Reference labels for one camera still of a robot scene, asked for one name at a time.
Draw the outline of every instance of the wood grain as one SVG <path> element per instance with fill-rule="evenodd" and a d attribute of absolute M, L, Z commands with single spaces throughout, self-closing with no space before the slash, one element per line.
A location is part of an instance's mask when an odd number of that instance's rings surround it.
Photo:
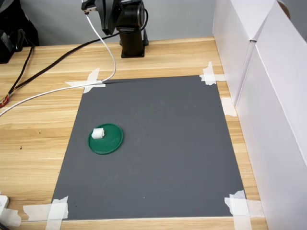
<path fill-rule="evenodd" d="M 200 75 L 211 61 L 215 74 L 222 74 L 212 37 L 151 42 L 144 58 L 121 59 L 121 47 L 109 44 L 118 64 L 115 79 Z M 76 46 L 43 46 L 35 49 L 22 81 L 42 70 Z M 0 65 L 0 95 L 19 75 L 28 55 L 25 48 L 8 64 Z M 77 51 L 22 87 L 9 105 L 41 92 L 66 87 L 65 81 L 85 81 L 100 68 L 99 79 L 113 71 L 112 60 L 102 44 Z M 218 82 L 221 97 L 229 97 L 226 82 Z M 0 190 L 10 198 L 9 208 L 28 216 L 23 205 L 51 202 L 83 89 L 56 92 L 28 101 L 0 118 Z M 259 200 L 240 122 L 226 116 L 247 199 Z M 19 229 L 44 229 L 45 223 L 23 222 Z M 252 220 L 253 229 L 267 229 L 264 218 Z M 135 220 L 63 221 L 62 229 L 234 229 L 232 218 L 172 218 Z"/>

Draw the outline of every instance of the red wire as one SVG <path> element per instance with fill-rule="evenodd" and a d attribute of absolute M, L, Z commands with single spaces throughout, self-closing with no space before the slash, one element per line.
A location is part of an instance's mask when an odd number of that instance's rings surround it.
<path fill-rule="evenodd" d="M 9 102 L 10 100 L 10 95 L 6 95 L 6 97 L 2 100 L 2 102 L 0 103 L 0 108 L 3 108 L 4 106 L 6 106 L 6 104 Z"/>

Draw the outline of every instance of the green disc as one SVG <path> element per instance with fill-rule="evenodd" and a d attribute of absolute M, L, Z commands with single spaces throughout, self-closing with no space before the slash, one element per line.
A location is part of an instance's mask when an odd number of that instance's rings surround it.
<path fill-rule="evenodd" d="M 102 139 L 93 139 L 92 132 L 88 137 L 88 146 L 97 154 L 106 155 L 116 151 L 124 139 L 123 130 L 114 124 L 103 124 L 96 128 L 103 128 L 105 135 Z"/>

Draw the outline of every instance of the black cable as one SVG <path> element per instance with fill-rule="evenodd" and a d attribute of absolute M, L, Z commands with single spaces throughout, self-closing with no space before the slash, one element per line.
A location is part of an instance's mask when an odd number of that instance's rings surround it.
<path fill-rule="evenodd" d="M 34 50 L 34 46 L 31 46 L 29 55 L 28 55 L 28 57 L 27 57 L 27 59 L 26 59 L 26 61 L 25 61 L 25 63 L 24 63 L 23 69 L 22 69 L 22 71 L 21 71 L 19 77 L 18 77 L 17 80 L 15 81 L 14 85 L 13 85 L 13 86 L 11 87 L 11 89 L 9 90 L 9 93 L 8 93 L 8 94 L 11 94 L 11 93 L 14 91 L 15 86 L 16 86 L 17 83 L 19 82 L 20 78 L 23 76 L 24 70 L 25 70 L 25 68 L 26 68 L 26 66 L 27 66 L 27 64 L 28 64 L 28 61 L 29 61 L 29 59 L 30 59 L 30 56 L 31 56 L 33 50 Z"/>
<path fill-rule="evenodd" d="M 145 27 L 147 26 L 147 23 L 148 23 L 148 11 L 145 9 L 145 13 L 146 13 L 146 21 L 141 29 L 141 31 L 143 31 L 145 29 Z M 104 37 L 102 38 L 103 40 L 106 40 L 106 39 L 109 39 L 109 38 L 112 38 L 112 37 L 115 37 L 119 35 L 119 33 L 116 33 L 116 34 L 113 34 L 113 35 L 110 35 L 110 36 L 107 36 L 107 37 Z M 23 87 L 24 85 L 30 83 L 31 81 L 33 81 L 35 78 L 37 78 L 38 76 L 42 75 L 43 73 L 47 72 L 49 69 L 53 68 L 55 65 L 59 64 L 62 60 L 64 60 L 65 58 L 67 58 L 69 55 L 73 54 L 74 52 L 76 52 L 77 50 L 85 47 L 85 46 L 88 46 L 94 42 L 98 42 L 100 41 L 100 39 L 96 39 L 96 40 L 93 40 L 93 41 L 89 41 L 89 42 L 86 42 L 70 51 L 68 51 L 66 54 L 64 54 L 63 56 L 61 56 L 58 60 L 56 60 L 55 62 L 53 62 L 51 65 L 49 65 L 48 67 L 44 68 L 43 70 L 39 71 L 37 74 L 35 74 L 34 76 L 30 77 L 29 79 L 27 79 L 26 81 L 24 81 L 23 83 L 17 85 L 15 88 L 13 88 L 13 91 L 14 90 L 17 90 L 18 88 L 20 87 Z"/>

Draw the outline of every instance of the gray wall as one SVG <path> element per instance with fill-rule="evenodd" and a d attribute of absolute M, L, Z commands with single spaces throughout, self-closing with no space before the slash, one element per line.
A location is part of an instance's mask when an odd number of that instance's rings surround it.
<path fill-rule="evenodd" d="M 143 0 L 149 12 L 149 40 L 212 36 L 215 0 Z M 81 0 L 21 0 L 24 12 L 38 30 L 40 43 L 81 44 L 96 39 L 81 11 Z M 100 33 L 97 12 L 90 15 Z M 118 37 L 108 42 L 119 41 Z"/>

